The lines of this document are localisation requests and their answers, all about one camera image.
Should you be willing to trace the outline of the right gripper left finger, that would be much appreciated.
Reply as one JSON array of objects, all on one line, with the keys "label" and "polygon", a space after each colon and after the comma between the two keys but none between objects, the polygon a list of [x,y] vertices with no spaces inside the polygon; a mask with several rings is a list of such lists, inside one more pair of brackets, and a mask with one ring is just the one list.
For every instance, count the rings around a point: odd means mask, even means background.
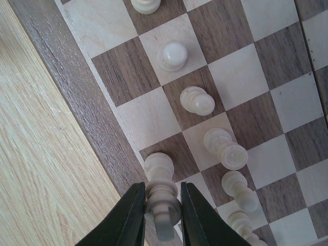
[{"label": "right gripper left finger", "polygon": [[77,245],[144,245],[145,183],[134,183],[118,203]]}]

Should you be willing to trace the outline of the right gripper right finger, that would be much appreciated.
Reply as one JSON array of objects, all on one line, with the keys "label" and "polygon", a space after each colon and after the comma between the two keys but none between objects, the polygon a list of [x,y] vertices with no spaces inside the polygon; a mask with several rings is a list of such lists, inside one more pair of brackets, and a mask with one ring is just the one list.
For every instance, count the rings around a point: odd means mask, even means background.
[{"label": "right gripper right finger", "polygon": [[249,245],[214,210],[193,183],[181,183],[184,245]]}]

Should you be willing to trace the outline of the white chess piece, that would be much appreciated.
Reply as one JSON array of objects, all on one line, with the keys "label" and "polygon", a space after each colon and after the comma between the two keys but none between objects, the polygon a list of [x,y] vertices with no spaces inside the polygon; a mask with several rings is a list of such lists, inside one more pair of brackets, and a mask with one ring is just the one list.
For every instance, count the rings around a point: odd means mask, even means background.
[{"label": "white chess piece", "polygon": [[203,145],[229,170],[239,170],[248,162],[246,149],[234,142],[230,133],[222,128],[212,128],[206,131],[203,136]]},{"label": "white chess piece", "polygon": [[174,165],[164,153],[149,155],[144,163],[148,179],[144,217],[155,227],[159,241],[174,239],[174,226],[181,220],[182,206],[177,199],[178,189],[172,181]]}]

